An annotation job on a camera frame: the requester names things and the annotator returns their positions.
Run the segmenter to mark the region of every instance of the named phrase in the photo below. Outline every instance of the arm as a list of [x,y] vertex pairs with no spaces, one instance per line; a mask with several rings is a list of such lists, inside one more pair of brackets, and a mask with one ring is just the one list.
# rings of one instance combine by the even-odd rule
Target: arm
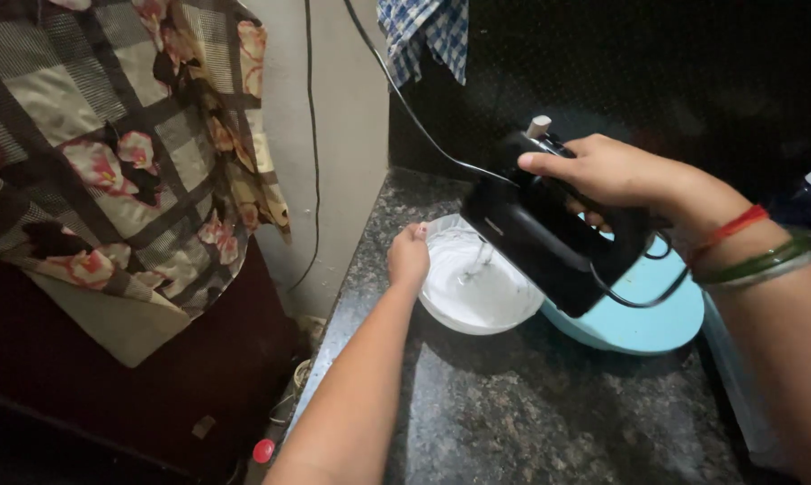
[[388,251],[390,287],[328,370],[265,485],[380,483],[399,404],[405,336],[430,267],[426,225]]
[[[520,158],[520,167],[564,179],[604,204],[647,206],[672,221],[687,243],[700,243],[751,205],[707,173],[620,141],[591,136],[567,146],[577,159],[527,154]],[[602,222],[594,215],[589,221]],[[761,221],[724,239],[693,271],[725,268],[776,248],[788,237],[777,224]],[[811,483],[811,265],[712,296],[753,366],[794,469]]]

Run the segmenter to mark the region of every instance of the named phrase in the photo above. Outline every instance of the checkered cloth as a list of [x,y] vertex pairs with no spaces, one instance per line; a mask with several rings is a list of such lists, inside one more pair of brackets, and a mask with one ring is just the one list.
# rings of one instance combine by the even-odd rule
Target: checkered cloth
[[265,44],[234,0],[0,0],[0,259],[128,365],[210,307],[259,224],[289,235]]
[[378,0],[378,24],[387,35],[387,65],[397,87],[420,81],[420,53],[432,57],[465,85],[468,0]]

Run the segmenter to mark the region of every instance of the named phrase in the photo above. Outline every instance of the black countertop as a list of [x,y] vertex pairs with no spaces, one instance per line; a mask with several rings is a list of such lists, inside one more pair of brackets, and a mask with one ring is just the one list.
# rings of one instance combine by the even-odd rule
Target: black countertop
[[[392,238],[457,212],[466,188],[390,171],[293,423],[387,289]],[[692,344],[661,357],[595,350],[540,313],[512,331],[467,336],[418,302],[386,483],[742,483],[736,428],[721,419],[702,360]]]

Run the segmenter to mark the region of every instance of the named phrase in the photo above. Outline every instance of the red thread bracelet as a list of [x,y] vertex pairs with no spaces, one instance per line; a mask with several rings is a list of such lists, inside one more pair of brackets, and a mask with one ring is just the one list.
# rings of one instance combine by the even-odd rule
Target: red thread bracelet
[[761,205],[753,205],[747,209],[745,213],[741,214],[729,223],[726,223],[723,227],[713,231],[711,236],[709,236],[705,242],[693,249],[690,252],[690,257],[687,260],[687,266],[692,268],[692,265],[695,264],[697,260],[702,258],[702,256],[708,252],[708,249],[713,248],[717,245],[717,243],[723,241],[723,239],[726,237],[737,234],[747,227],[767,218],[767,211],[765,211]]

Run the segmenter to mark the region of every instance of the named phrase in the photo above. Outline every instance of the fingernail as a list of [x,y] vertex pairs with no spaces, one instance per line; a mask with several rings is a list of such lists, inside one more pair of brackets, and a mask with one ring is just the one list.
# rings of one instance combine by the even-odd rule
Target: fingernail
[[534,161],[534,156],[532,154],[524,154],[519,157],[519,167],[527,169],[531,167],[532,161]]

